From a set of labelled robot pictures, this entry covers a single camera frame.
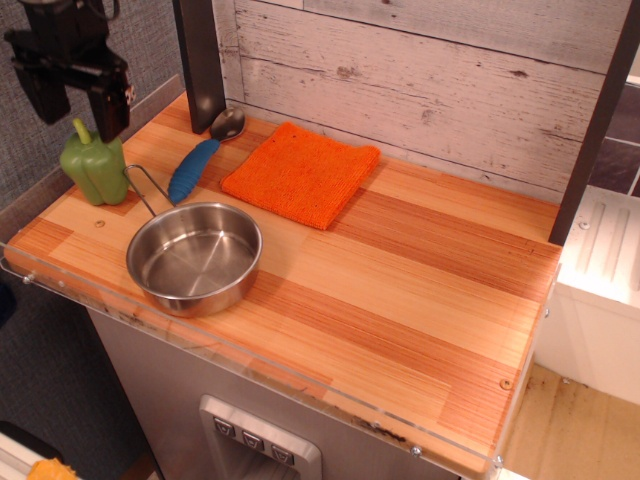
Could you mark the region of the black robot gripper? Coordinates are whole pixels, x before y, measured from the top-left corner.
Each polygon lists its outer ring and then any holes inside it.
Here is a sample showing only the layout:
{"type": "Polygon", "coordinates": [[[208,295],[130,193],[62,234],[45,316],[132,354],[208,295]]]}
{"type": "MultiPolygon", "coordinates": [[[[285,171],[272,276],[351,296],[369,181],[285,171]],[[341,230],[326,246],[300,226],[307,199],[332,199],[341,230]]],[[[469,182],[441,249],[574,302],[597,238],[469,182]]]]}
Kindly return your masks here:
{"type": "Polygon", "coordinates": [[[66,87],[59,78],[70,70],[72,79],[87,89],[80,69],[96,70],[109,86],[88,91],[99,136],[112,142],[129,126],[135,90],[126,78],[127,64],[107,46],[109,23],[120,15],[114,1],[107,11],[101,1],[22,1],[27,30],[9,29],[3,39],[12,46],[12,64],[37,116],[52,125],[70,112],[66,87]]]}

